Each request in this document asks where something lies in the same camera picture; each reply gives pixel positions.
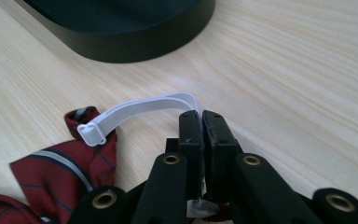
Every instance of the black plastic part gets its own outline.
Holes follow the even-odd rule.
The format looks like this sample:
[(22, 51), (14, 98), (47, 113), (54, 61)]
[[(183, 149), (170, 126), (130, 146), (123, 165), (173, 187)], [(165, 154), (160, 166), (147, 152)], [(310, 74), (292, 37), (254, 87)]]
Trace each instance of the black plastic part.
[(318, 189), (313, 194), (312, 208), (324, 223), (358, 223), (358, 200), (339, 189)]
[(186, 169), (187, 159), (180, 153), (158, 156), (131, 223), (185, 223)]
[(241, 152), (225, 119), (212, 111), (202, 113), (205, 144), (206, 198), (215, 202), (229, 201), (232, 164)]
[[(113, 192), (117, 198), (116, 201), (106, 208), (96, 208), (93, 206), (93, 200), (100, 194)], [(79, 203), (72, 213), (68, 224), (118, 224), (120, 217), (127, 203), (126, 193), (116, 187), (99, 187), (89, 192)]]
[(187, 199), (198, 199), (202, 194), (205, 172), (204, 145), (200, 117), (195, 110), (179, 116), (179, 152), (187, 158)]
[(322, 224), (264, 158), (239, 154), (235, 159), (234, 178), (257, 223)]
[(252, 212), (250, 204), (248, 204), (245, 198), (241, 194), (240, 186), (232, 185), (230, 191), (230, 201), (229, 208), (231, 219), (233, 223), (246, 223), (246, 224), (255, 224), (255, 215)]
[(146, 182), (138, 185), (134, 189), (127, 192), (127, 203), (118, 223), (131, 223), (133, 214), (135, 213), (138, 202), (141, 199)]
[(193, 39), (215, 0), (15, 0), (76, 53), (101, 62), (134, 63)]
[(167, 138), (165, 152), (179, 152), (179, 138)]

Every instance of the fabric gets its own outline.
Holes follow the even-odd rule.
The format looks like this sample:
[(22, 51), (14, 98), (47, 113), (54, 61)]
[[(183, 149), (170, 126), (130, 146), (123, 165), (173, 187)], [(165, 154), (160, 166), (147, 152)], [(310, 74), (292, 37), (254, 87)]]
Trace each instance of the fabric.
[(89, 147), (76, 130), (99, 114), (93, 106), (66, 114), (64, 120), (75, 140), (10, 164), (29, 205), (0, 195), (0, 223), (67, 223), (87, 192), (114, 185), (116, 132), (106, 136), (106, 144)]

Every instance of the red tie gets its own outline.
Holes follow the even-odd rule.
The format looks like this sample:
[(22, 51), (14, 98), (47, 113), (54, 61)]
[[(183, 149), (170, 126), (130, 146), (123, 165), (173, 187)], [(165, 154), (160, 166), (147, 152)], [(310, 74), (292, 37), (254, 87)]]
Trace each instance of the red tie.
[(29, 206), (0, 195), (0, 223), (67, 223), (79, 200), (100, 186), (113, 186), (116, 132), (102, 146), (87, 146), (76, 127), (97, 117), (93, 106), (65, 115), (76, 139), (37, 151), (10, 164)]

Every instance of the wood grain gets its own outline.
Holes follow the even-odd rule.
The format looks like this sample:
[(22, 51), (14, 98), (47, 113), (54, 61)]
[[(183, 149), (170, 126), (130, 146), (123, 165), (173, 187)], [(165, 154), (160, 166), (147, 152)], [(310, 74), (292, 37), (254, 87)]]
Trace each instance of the wood grain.
[[(174, 91), (223, 115), (245, 151), (265, 157), (292, 188), (358, 198), (358, 1), (217, 1), (203, 32), (142, 63), (85, 59), (12, 1), (0, 0), (0, 193), (24, 201), (8, 164), (71, 139), (66, 112), (101, 111)], [(117, 185), (147, 179), (176, 110), (118, 131)]]

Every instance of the white strap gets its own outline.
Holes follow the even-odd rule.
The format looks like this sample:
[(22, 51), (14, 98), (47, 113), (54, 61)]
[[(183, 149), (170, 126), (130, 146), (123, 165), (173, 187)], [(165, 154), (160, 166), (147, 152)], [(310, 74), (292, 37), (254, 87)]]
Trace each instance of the white strap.
[(88, 146), (103, 145), (106, 142), (106, 136), (126, 119), (140, 113), (168, 108), (196, 110), (199, 113), (199, 104), (193, 94), (177, 92), (116, 105), (89, 123), (78, 125), (77, 131)]

